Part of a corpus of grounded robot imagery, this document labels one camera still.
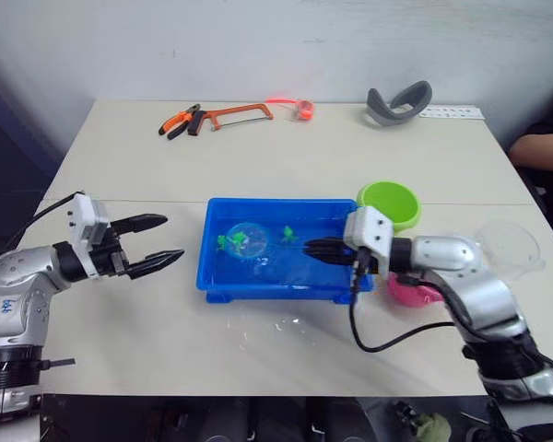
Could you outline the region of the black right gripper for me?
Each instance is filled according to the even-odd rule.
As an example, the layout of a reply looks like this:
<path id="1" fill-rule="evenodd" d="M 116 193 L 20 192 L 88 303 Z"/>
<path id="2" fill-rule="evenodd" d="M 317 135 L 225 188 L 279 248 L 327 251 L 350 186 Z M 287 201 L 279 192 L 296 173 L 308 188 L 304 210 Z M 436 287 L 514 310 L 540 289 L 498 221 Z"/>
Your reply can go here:
<path id="1" fill-rule="evenodd" d="M 304 254 L 327 264 L 350 266 L 356 276 L 363 274 L 377 274 L 378 260 L 371 250 L 359 247 L 356 250 L 344 251 L 346 244 L 341 238 L 326 237 L 308 240 L 304 243 Z"/>

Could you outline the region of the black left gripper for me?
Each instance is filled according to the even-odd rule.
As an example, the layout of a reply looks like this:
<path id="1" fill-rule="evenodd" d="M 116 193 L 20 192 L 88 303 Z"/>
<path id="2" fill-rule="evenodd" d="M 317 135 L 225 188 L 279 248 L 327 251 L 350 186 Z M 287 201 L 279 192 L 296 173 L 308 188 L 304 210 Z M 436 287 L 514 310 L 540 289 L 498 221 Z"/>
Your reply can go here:
<path id="1" fill-rule="evenodd" d="M 94 244 L 88 253 L 98 275 L 114 276 L 126 274 L 132 280 L 156 273 L 178 261 L 184 250 L 164 250 L 146 256 L 142 261 L 129 265 L 120 236 L 139 233 L 161 226 L 168 217 L 158 214 L 141 214 L 112 221 L 99 244 Z"/>

